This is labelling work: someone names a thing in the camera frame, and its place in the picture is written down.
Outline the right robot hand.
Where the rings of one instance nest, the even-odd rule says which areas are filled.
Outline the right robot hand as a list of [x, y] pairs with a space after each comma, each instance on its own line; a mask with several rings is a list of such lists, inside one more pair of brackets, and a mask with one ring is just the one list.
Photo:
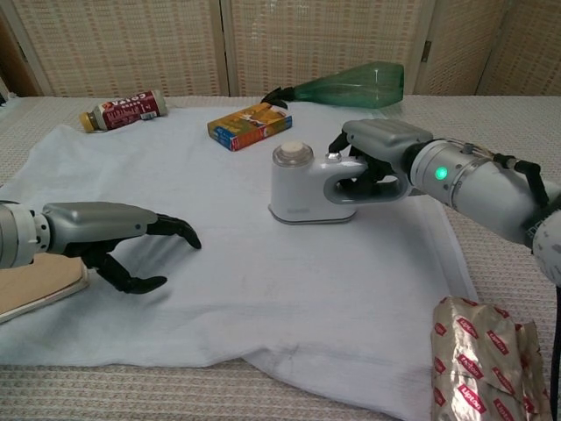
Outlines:
[[410, 172], [415, 157], [433, 134], [396, 119], [361, 119], [343, 124], [328, 151], [346, 148], [349, 156], [366, 164], [359, 175], [337, 183], [345, 198], [365, 203], [401, 200], [413, 191]]

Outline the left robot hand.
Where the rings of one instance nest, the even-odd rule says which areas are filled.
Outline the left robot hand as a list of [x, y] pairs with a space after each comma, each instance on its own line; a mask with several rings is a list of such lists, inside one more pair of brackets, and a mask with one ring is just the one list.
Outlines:
[[44, 206], [50, 232], [48, 253], [79, 258], [116, 290], [126, 294], [149, 293], [167, 282], [164, 276], [133, 277], [112, 255], [117, 245], [128, 239], [178, 236], [194, 249], [202, 244], [186, 221], [123, 203], [48, 203]]

